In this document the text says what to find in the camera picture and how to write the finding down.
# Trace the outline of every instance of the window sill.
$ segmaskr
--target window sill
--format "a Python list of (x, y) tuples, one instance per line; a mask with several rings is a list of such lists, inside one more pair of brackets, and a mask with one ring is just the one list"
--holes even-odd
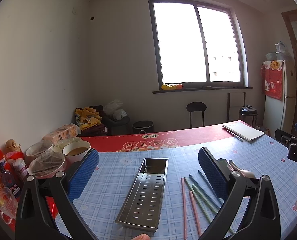
[(253, 89), (252, 87), (202, 87), (202, 88), (183, 88), (175, 90), (160, 90), (153, 91), (153, 94), (168, 93), (168, 92), (183, 92), (183, 91), (198, 91), (198, 90), (230, 90), (230, 89)]

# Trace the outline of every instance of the window pane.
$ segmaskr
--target window pane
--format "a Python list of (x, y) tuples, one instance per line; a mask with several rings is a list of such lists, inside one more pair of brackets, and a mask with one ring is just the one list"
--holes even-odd
[(194, 6), (154, 3), (163, 83), (206, 82), (205, 57)]
[(237, 47), (228, 14), (203, 7), (199, 7), (198, 12), (206, 40), (210, 81), (241, 81)]

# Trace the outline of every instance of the glass cup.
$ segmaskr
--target glass cup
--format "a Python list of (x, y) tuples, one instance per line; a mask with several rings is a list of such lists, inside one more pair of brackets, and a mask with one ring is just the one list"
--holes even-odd
[[(17, 211), (17, 200), (11, 190), (7, 187), (0, 189), (0, 216), (2, 220), (6, 224), (10, 224), (13, 219), (16, 218), (16, 211)], [(7, 221), (4, 219), (3, 214), (10, 217), (10, 219)]]

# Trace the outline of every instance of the window frame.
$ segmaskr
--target window frame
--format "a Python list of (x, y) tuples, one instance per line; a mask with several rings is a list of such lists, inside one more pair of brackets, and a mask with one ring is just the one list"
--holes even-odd
[[(204, 57), (205, 57), (205, 68), (206, 68), (206, 82), (182, 82), (184, 89), (215, 89), (218, 88), (236, 88), (241, 87), (244, 88), (244, 71), (243, 71), (243, 58), (242, 58), (242, 50), (241, 50), (241, 43), (238, 37), (237, 28), (235, 25), (235, 22), (233, 20), (233, 16), (231, 13), (231, 10), (228, 8), (224, 8), (218, 5), (213, 5), (209, 3), (199, 2), (199, 1), (193, 1), (193, 0), (148, 0), (149, 4), (149, 10), (151, 15), (151, 22), (152, 22), (152, 31), (153, 31), (153, 38), (154, 38), (154, 47), (155, 47), (155, 56), (156, 56), (156, 65), (157, 65), (157, 76), (158, 76), (158, 83), (159, 83), (159, 89), (162, 91), (161, 86), (163, 84), (172, 84), (172, 83), (163, 83), (162, 81), (162, 64), (161, 64), (161, 57), (160, 57), (160, 48), (159, 48), (159, 41), (157, 36), (157, 26), (156, 26), (156, 19), (155, 19), (155, 12), (154, 12), (154, 3), (159, 2), (170, 2), (170, 3), (185, 3), (185, 4), (191, 4), (194, 6), (198, 25), (200, 27), (201, 32), (201, 38), (202, 38), (202, 44), (203, 44), (203, 50), (204, 50)], [(210, 69), (209, 69), (209, 62), (208, 62), (208, 56), (207, 56), (207, 48), (206, 48), (206, 41), (203, 31), (203, 26), (201, 22), (201, 18), (198, 12), (198, 7), (204, 7), (212, 10), (217, 10), (221, 12), (225, 12), (231, 22), (236, 48), (237, 48), (237, 55), (238, 55), (238, 61), (239, 61), (239, 68), (240, 68), (240, 81), (239, 82), (230, 82), (230, 81), (210, 81)]]

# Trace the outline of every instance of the metal tray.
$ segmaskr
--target metal tray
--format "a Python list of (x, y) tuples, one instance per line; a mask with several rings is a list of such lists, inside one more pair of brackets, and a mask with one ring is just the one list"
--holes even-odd
[(162, 210), (168, 158), (144, 158), (115, 220), (124, 227), (155, 232)]

